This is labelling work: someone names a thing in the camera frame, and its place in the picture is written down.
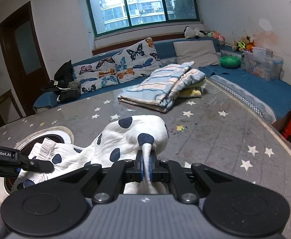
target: windowsill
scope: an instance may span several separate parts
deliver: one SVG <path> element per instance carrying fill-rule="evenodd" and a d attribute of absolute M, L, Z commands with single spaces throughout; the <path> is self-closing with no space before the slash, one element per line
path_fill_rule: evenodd
<path fill-rule="evenodd" d="M 109 37 L 116 36 L 116 35 L 119 35 L 119 34 L 131 33 L 133 31 L 145 30 L 145 29 L 149 29 L 149 28 L 167 27 L 167 26 L 174 26 L 174 25 L 184 25 L 184 26 L 186 26 L 187 24 L 203 24 L 203 22 L 197 21 L 197 22 L 161 23 L 161 24 L 158 23 L 158 24 L 154 24 L 154 25 L 140 26 L 140 27 L 135 27 L 135 28 L 116 31 L 114 33 L 109 33 L 109 34 L 106 34 L 106 35 L 103 35 L 103 36 L 95 37 L 94 40 L 101 40 L 101 39 L 109 38 Z"/>

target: wall stain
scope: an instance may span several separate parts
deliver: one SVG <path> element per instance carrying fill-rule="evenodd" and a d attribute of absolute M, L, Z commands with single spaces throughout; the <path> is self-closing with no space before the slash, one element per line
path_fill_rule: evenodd
<path fill-rule="evenodd" d="M 263 31 L 255 35 L 255 45 L 263 47 L 265 45 L 278 45 L 280 37 L 272 31 Z"/>

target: door glass panel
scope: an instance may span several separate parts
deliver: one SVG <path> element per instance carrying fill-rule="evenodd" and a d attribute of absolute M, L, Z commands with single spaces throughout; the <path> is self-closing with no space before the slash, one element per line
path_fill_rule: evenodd
<path fill-rule="evenodd" d="M 30 21 L 27 21 L 15 30 L 15 37 L 26 74 L 41 68 Z"/>

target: door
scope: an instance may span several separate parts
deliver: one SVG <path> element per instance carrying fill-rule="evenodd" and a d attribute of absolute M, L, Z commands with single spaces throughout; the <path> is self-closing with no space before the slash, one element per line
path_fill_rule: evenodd
<path fill-rule="evenodd" d="M 17 97 L 27 116 L 49 82 L 33 24 L 30 2 L 0 24 L 0 43 Z"/>

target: green window frame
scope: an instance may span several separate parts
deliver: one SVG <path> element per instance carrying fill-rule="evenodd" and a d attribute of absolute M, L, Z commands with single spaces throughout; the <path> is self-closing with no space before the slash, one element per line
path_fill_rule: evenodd
<path fill-rule="evenodd" d="M 91 9 L 90 0 L 87 0 L 87 5 L 88 5 L 88 9 L 89 9 L 90 19 L 91 19 L 91 23 L 92 23 L 93 32 L 94 32 L 94 36 L 95 37 L 100 37 L 100 36 L 104 36 L 104 35 L 107 35 L 107 34 L 119 32 L 119 31 L 123 31 L 123 30 L 128 30 L 128 29 L 139 28 L 139 27 L 143 27 L 143 26 L 161 25 L 161 24 L 166 24 L 166 23 L 182 23 L 182 22 L 198 22 L 198 21 L 200 21 L 196 0 L 193 0 L 195 14 L 196 14 L 196 18 L 195 19 L 192 18 L 192 19 L 173 19 L 173 20 L 172 19 L 169 19 L 166 1 L 165 0 L 162 0 L 164 15 L 165 15 L 165 19 L 166 19 L 165 21 L 159 21 L 159 22 L 152 22 L 152 23 L 144 23 L 144 24 L 132 25 L 132 23 L 131 23 L 131 17 L 130 17 L 130 13 L 129 13 L 129 8 L 128 8 L 127 2 L 128 2 L 127 0 L 124 0 L 124 12 L 127 15 L 127 20 L 128 20 L 129 26 L 124 27 L 124 28 L 118 28 L 118 29 L 106 31 L 106 32 L 103 32 L 103 33 L 99 33 L 98 34 L 97 33 L 97 29 L 96 29 L 96 25 L 95 25 L 95 22 L 94 22 L 94 19 L 93 19 L 93 13 L 92 13 L 92 9 Z"/>

